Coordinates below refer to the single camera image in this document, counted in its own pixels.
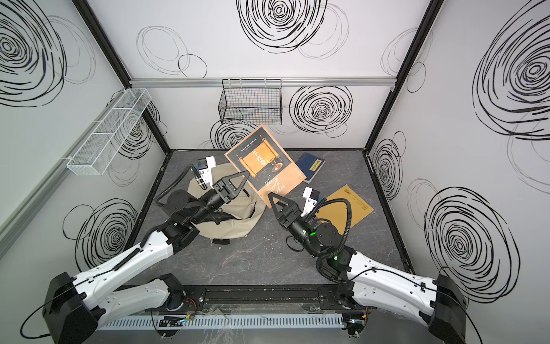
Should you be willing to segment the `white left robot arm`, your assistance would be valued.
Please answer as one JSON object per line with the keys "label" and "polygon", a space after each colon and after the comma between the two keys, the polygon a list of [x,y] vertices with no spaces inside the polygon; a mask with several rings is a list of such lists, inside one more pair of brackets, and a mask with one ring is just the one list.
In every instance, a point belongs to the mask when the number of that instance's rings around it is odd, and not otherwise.
{"label": "white left robot arm", "polygon": [[161,206],[168,220],[140,243],[88,271],[53,278],[40,308],[53,341],[83,343],[103,325],[142,310],[164,306],[178,312],[190,300],[172,274],[134,287],[123,284],[189,246],[199,235],[198,224],[219,223],[224,217],[220,208],[241,193],[249,176],[247,171],[225,176],[199,198],[169,186]]}

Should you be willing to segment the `brown black cover book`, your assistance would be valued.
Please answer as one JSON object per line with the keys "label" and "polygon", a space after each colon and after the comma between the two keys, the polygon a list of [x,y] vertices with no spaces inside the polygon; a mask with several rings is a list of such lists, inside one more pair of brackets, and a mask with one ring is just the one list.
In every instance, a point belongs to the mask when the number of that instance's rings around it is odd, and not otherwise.
{"label": "brown black cover book", "polygon": [[269,194],[286,196],[305,180],[305,175],[275,140],[266,126],[259,126],[225,154],[240,172],[250,173],[248,185],[271,207]]}

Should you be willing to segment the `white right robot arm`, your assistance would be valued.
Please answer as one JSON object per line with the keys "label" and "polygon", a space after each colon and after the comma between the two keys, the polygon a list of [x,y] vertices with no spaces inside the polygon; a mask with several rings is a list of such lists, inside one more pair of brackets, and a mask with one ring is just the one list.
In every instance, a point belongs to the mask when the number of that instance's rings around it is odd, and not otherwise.
{"label": "white right robot arm", "polygon": [[[444,343],[465,343],[466,301],[455,282],[439,274],[422,277],[379,263],[348,247],[352,224],[350,201],[321,199],[305,213],[299,205],[271,192],[270,207],[279,225],[316,259],[316,270],[326,280],[341,285],[339,302],[346,308],[377,308],[421,323]],[[317,212],[332,204],[345,205],[345,229],[340,233]]]}

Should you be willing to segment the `dark blue book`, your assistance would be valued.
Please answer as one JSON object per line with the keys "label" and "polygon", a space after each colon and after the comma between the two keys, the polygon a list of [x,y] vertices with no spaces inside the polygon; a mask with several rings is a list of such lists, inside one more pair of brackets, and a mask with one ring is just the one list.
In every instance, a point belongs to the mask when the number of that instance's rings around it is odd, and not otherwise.
{"label": "dark blue book", "polygon": [[311,153],[303,153],[300,156],[296,162],[296,165],[305,175],[305,183],[311,183],[312,179],[318,174],[322,166],[325,164],[325,161],[325,159],[314,156]]}

